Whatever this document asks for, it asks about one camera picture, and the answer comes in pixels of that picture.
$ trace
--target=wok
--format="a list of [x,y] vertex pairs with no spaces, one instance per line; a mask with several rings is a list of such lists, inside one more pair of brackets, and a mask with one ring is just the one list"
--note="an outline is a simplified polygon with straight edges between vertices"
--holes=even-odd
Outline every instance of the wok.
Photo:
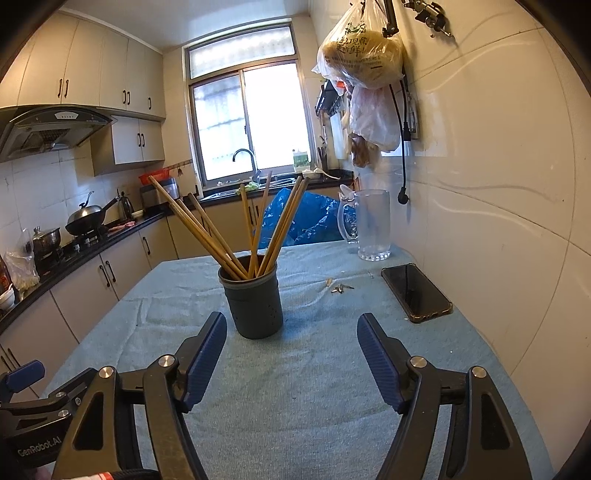
[[107,210],[119,201],[119,197],[115,197],[103,208],[99,207],[98,205],[88,206],[90,195],[93,193],[94,192],[90,192],[88,194],[88,198],[86,199],[86,203],[81,203],[80,210],[72,213],[70,218],[68,218],[66,230],[69,234],[79,236],[96,230],[105,221]]

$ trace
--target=red basket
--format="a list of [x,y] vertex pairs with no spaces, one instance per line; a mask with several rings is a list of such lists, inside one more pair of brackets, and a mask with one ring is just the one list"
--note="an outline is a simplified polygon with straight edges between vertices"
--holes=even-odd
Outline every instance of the red basket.
[[167,168],[163,168],[162,170],[156,170],[150,173],[144,173],[143,175],[140,175],[139,180],[142,183],[142,185],[150,185],[150,181],[148,180],[148,177],[150,175],[152,175],[154,177],[154,180],[156,181],[163,181],[170,178],[170,170]]

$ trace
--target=light blue tablecloth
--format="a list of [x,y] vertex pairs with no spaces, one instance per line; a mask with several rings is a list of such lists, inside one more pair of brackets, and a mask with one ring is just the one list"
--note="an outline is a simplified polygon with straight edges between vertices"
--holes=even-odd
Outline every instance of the light blue tablecloth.
[[[362,261],[344,242],[283,248],[278,278],[285,324],[265,340],[236,332],[213,259],[163,263],[88,334],[47,392],[86,367],[145,368],[174,353],[218,310],[228,320],[228,339],[203,401],[186,415],[209,478],[370,480],[400,419],[384,404],[357,342],[357,319],[372,312],[411,355],[457,371],[485,367],[517,425],[534,479],[549,480],[554,472],[530,411],[462,314],[456,309],[422,325],[405,319],[379,273],[409,261],[396,249],[386,261]],[[355,289],[332,294],[329,277]],[[136,408],[142,458],[154,468],[144,412]],[[425,479],[439,474],[449,412],[442,407]]]

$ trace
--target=cabinet door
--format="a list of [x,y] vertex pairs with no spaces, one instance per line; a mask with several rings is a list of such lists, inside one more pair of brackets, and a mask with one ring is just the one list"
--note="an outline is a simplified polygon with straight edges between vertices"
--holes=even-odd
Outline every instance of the cabinet door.
[[[199,215],[195,216],[198,220],[201,220]],[[176,215],[169,216],[166,220],[179,258],[206,257],[209,255],[199,240],[189,232]]]
[[119,299],[150,272],[139,235],[130,235],[100,256]]
[[128,39],[107,28],[103,37],[103,59],[100,64],[99,105],[127,110],[125,63]]
[[213,224],[222,234],[233,252],[250,250],[250,242],[247,236],[246,220],[242,209],[242,202],[235,201],[222,203],[205,208]]
[[142,228],[139,231],[139,237],[151,268],[178,258],[166,218]]
[[140,120],[139,133],[142,139],[144,161],[164,160],[164,145],[162,143],[162,127],[160,122]]
[[146,48],[141,43],[129,39],[125,83],[129,91],[127,110],[132,112],[150,112],[148,109],[148,82],[146,80]]
[[148,81],[148,110],[152,115],[166,116],[164,110],[164,80],[162,55],[146,48],[146,77]]
[[66,62],[77,25],[77,18],[55,14],[37,31],[22,78],[19,105],[61,103]]
[[21,91],[22,76],[35,45],[36,35],[32,36],[12,62],[6,75],[0,82],[0,108],[15,106]]
[[[8,358],[8,354],[0,347],[0,375],[17,369],[17,366],[12,364]],[[38,397],[35,392],[29,387],[23,391],[14,394],[11,402],[36,400]]]
[[126,116],[118,116],[116,119],[111,126],[115,164],[143,161],[138,119]]
[[100,257],[95,257],[51,289],[70,330],[82,339],[117,304]]
[[78,342],[61,316],[51,292],[47,292],[6,329],[0,336],[0,344],[18,365],[31,360],[41,361],[45,366],[45,377],[31,387],[41,395]]
[[70,48],[62,103],[99,104],[100,58],[106,28],[80,20]]

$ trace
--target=window frame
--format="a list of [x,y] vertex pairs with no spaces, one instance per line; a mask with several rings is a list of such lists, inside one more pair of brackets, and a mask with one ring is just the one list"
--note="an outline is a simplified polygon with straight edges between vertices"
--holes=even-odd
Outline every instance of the window frame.
[[[257,31],[264,31],[264,30],[273,30],[275,28],[282,28],[282,27],[289,27],[291,32],[291,41],[293,42],[294,46],[294,54],[293,55],[284,55],[280,57],[271,57],[268,59],[262,60],[254,60],[249,61],[246,63],[241,63],[239,65],[234,65],[232,67],[227,67],[222,70],[217,70],[215,72],[207,73],[205,75],[201,75],[199,77],[191,78],[191,63],[190,63],[190,54],[191,51],[209,45],[211,43],[218,42],[220,40],[226,40],[228,38],[238,37],[240,35],[244,35],[247,33],[254,33]],[[240,79],[240,86],[241,86],[241,93],[242,93],[242,103],[244,107],[244,115],[245,115],[245,122],[246,122],[246,136],[248,137],[248,146],[251,151],[254,151],[252,146],[252,136],[251,136],[251,129],[250,129],[250,121],[248,118],[248,107],[246,105],[246,94],[245,94],[245,82],[244,82],[244,72],[248,70],[256,70],[264,67],[273,67],[277,65],[284,65],[284,64],[295,64],[295,68],[297,71],[297,76],[300,81],[300,91],[301,97],[304,106],[304,116],[306,118],[306,130],[308,132],[308,144],[310,149],[310,160],[313,161],[315,158],[315,143],[314,143],[314,130],[312,127],[312,120],[310,115],[310,105],[308,103],[308,98],[306,95],[306,89],[304,84],[304,76],[301,71],[301,64],[300,64],[300,57],[298,53],[298,48],[296,44],[296,36],[294,34],[294,28],[291,23],[289,22],[282,22],[282,23],[275,23],[271,25],[262,25],[255,28],[249,28],[245,30],[240,30],[236,32],[232,32],[227,35],[221,35],[220,37],[213,38],[211,40],[207,40],[203,43],[199,43],[196,45],[192,45],[191,47],[185,50],[185,67],[186,67],[186,78],[187,78],[187,90],[189,92],[189,104],[190,104],[190,112],[191,112],[191,127],[193,128],[193,135],[195,139],[195,150],[197,154],[197,166],[199,168],[199,177],[201,179],[201,184],[203,186],[203,191],[206,192],[208,190],[213,190],[218,188],[218,182],[222,182],[224,185],[232,185],[232,184],[239,184],[245,181],[248,181],[250,178],[252,171],[249,170],[244,173],[238,173],[234,175],[228,175],[226,177],[219,177],[218,179],[208,180],[205,170],[205,163],[203,161],[203,153],[201,150],[201,139],[199,138],[199,123],[197,120],[197,115],[195,112],[195,95],[194,89],[196,87],[206,85],[208,83],[222,80],[224,78],[238,76]],[[261,169],[261,177],[264,177],[268,174],[268,172],[272,170],[274,174],[282,174],[282,173],[289,173],[293,172],[292,165],[286,165],[283,167],[274,167],[274,168],[264,168]]]

